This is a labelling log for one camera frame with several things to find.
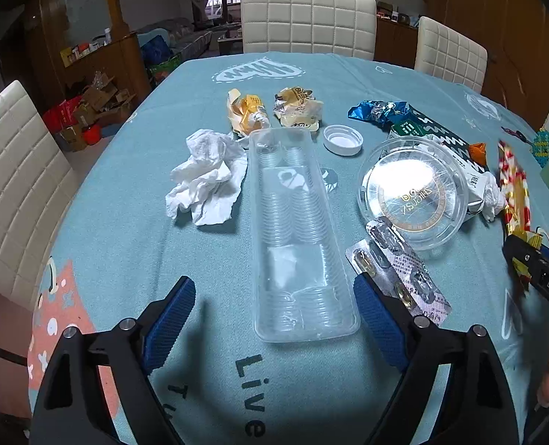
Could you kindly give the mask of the white plastic bottle cap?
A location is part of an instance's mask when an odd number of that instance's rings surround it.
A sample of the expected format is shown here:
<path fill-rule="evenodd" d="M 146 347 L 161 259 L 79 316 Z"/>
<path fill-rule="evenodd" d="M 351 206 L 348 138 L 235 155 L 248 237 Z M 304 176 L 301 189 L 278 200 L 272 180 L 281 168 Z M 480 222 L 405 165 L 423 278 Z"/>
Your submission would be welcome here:
<path fill-rule="evenodd" d="M 350 126 L 325 126 L 323 136 L 325 148 L 341 157 L 356 156 L 364 143 L 362 135 Z"/>

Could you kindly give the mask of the crumpled white tissue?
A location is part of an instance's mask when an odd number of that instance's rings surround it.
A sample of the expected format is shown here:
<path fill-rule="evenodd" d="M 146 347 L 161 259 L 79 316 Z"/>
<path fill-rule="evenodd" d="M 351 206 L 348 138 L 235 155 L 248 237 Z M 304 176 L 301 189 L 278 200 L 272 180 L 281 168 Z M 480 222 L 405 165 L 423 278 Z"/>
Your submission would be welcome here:
<path fill-rule="evenodd" d="M 175 167 L 175 187 L 166 195 L 166 215 L 175 220 L 189 212 L 200 226 L 229 220 L 245 178 L 248 157 L 242 145 L 225 133 L 195 131 L 186 139 L 188 159 Z"/>

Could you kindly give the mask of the wooden shelf divider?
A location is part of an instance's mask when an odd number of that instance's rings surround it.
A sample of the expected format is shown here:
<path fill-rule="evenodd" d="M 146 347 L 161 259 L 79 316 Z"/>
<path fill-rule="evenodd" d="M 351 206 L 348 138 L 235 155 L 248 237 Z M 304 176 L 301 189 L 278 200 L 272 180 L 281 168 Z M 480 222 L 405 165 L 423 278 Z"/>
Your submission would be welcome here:
<path fill-rule="evenodd" d="M 51 87 L 59 95 L 59 102 L 71 98 L 79 83 L 91 82 L 95 72 L 104 71 L 115 79 L 116 85 L 135 95 L 141 103 L 150 93 L 151 86 L 140 56 L 136 34 L 123 20 L 119 0 L 105 0 L 109 10 L 110 43 L 82 58 L 65 65 L 60 52 L 68 47 L 64 36 L 68 20 L 65 0 L 38 0 L 42 31 L 52 68 Z"/>

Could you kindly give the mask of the clear round plastic lid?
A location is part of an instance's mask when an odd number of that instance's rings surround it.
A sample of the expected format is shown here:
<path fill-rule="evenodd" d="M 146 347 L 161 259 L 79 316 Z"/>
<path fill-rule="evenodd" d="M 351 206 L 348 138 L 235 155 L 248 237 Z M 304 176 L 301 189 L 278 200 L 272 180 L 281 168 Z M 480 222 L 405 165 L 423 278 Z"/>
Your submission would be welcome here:
<path fill-rule="evenodd" d="M 454 237 L 468 199 L 461 165 L 430 139 L 389 139 L 373 148 L 359 172 L 357 203 L 363 218 L 387 219 L 416 251 Z"/>

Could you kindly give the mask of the red gold foil wrapper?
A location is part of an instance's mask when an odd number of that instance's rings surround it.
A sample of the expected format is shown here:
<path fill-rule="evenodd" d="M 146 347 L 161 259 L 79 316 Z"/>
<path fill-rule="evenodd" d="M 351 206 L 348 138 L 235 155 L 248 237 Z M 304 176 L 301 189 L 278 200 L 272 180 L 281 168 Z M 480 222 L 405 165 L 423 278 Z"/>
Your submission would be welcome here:
<path fill-rule="evenodd" d="M 517 162 L 512 147 L 504 141 L 499 141 L 499 188 L 506 199 L 505 209 L 503 209 L 506 237 L 503 242 L 503 255 L 510 270 L 516 275 L 517 289 L 525 293 L 531 284 L 529 268 L 522 262 L 522 258 L 513 258 L 510 249 L 506 247 L 507 240 L 514 236 L 534 249 L 540 250 L 543 238 L 531 229 L 527 174 Z"/>

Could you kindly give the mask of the grey sofa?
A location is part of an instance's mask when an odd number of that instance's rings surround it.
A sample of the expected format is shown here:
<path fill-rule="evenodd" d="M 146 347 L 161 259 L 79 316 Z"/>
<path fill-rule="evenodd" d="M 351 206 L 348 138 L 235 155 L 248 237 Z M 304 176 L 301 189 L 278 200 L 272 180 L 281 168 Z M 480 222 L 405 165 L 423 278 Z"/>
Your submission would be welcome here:
<path fill-rule="evenodd" d="M 192 21 L 185 17 L 164 19 L 136 30 L 139 45 L 143 46 L 155 36 L 161 36 L 174 54 L 182 61 L 200 57 L 209 49 L 211 29 L 196 30 Z"/>

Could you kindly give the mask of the white crumpled paper towel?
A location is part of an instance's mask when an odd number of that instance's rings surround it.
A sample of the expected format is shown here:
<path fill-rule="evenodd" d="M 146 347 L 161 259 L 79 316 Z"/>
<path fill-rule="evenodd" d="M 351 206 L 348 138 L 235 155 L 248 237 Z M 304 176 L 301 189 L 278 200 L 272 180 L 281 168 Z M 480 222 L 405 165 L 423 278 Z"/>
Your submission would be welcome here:
<path fill-rule="evenodd" d="M 499 188 L 496 177 L 489 172 L 480 176 L 480 194 L 482 194 L 482 216 L 486 222 L 492 222 L 506 207 L 506 197 Z"/>

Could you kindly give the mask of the beige pastry wrapper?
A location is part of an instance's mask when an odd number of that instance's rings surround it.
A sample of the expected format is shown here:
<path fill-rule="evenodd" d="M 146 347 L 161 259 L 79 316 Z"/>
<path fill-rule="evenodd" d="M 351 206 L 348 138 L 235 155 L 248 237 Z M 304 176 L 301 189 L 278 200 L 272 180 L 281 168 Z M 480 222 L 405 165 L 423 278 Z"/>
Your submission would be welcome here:
<path fill-rule="evenodd" d="M 310 89 L 285 88 L 274 96 L 273 113 L 286 128 L 305 128 L 315 133 L 320 127 L 324 103 Z"/>

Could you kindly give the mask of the yellow snack wrapper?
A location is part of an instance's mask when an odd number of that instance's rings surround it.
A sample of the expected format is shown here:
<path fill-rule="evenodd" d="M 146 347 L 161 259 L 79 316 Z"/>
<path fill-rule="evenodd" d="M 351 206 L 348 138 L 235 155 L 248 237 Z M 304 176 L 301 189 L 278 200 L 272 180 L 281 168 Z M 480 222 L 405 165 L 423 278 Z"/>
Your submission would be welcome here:
<path fill-rule="evenodd" d="M 239 138 L 270 127 L 265 105 L 258 95 L 242 95 L 238 89 L 230 89 L 227 113 L 232 131 Z"/>

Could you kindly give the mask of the cream chair left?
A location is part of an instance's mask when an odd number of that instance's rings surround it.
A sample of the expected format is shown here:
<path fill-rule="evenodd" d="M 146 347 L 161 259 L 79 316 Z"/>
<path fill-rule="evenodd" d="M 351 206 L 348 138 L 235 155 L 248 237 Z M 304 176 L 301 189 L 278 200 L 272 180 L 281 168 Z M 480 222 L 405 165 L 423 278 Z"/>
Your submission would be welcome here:
<path fill-rule="evenodd" d="M 0 295 L 34 309 L 77 175 L 15 80 L 0 92 Z"/>

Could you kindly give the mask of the silver pill blister pack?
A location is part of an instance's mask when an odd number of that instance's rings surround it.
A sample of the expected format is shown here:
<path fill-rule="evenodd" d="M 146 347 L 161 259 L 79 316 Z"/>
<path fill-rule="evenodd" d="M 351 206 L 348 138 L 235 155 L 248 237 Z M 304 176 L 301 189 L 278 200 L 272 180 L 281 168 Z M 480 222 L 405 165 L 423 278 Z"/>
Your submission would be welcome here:
<path fill-rule="evenodd" d="M 368 222 L 366 231 L 368 237 L 345 252 L 356 274 L 370 275 L 381 292 L 400 299 L 411 316 L 424 314 L 440 326 L 451 305 L 413 248 L 386 217 Z"/>

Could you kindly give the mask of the orange crumpled wrapper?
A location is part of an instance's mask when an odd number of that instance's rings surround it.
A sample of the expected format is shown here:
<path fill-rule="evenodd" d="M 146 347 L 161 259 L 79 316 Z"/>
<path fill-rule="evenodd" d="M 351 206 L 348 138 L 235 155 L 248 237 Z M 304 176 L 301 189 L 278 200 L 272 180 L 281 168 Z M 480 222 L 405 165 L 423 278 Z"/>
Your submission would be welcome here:
<path fill-rule="evenodd" d="M 468 145 L 468 154 L 476 164 L 486 167 L 486 144 L 476 143 Z"/>

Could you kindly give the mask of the keys with red tag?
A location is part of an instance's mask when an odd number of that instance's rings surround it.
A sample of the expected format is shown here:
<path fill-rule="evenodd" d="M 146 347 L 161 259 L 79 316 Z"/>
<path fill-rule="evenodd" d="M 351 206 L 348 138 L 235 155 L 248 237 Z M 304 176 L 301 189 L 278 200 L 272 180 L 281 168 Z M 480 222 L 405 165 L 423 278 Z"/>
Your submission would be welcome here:
<path fill-rule="evenodd" d="M 527 144 L 527 145 L 531 145 L 532 141 L 529 140 L 521 131 L 519 130 L 513 130 L 513 129 L 509 129 L 509 128 L 506 128 L 505 126 L 502 127 L 502 130 L 507 133 L 508 135 L 511 135 L 513 137 L 516 137 L 517 139 L 519 139 L 520 141 L 522 141 L 523 143 Z"/>

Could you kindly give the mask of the blue foil wrapper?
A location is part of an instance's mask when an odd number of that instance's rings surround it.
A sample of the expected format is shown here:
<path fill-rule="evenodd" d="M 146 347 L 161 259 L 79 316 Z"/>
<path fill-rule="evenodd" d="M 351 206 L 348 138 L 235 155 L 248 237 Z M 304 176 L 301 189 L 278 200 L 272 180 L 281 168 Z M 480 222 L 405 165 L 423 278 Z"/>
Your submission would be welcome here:
<path fill-rule="evenodd" d="M 395 123 L 405 121 L 413 115 L 413 107 L 408 102 L 383 102 L 382 100 L 363 100 L 348 110 L 348 118 L 373 123 L 387 131 Z"/>

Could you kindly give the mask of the cream chair right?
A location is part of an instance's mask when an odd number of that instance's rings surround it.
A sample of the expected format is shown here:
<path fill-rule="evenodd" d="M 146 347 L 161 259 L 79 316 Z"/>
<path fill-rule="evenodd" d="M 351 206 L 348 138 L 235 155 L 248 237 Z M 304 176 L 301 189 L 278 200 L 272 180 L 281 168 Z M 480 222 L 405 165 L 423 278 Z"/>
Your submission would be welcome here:
<path fill-rule="evenodd" d="M 487 50 L 480 44 L 427 16 L 418 21 L 414 69 L 481 93 Z"/>

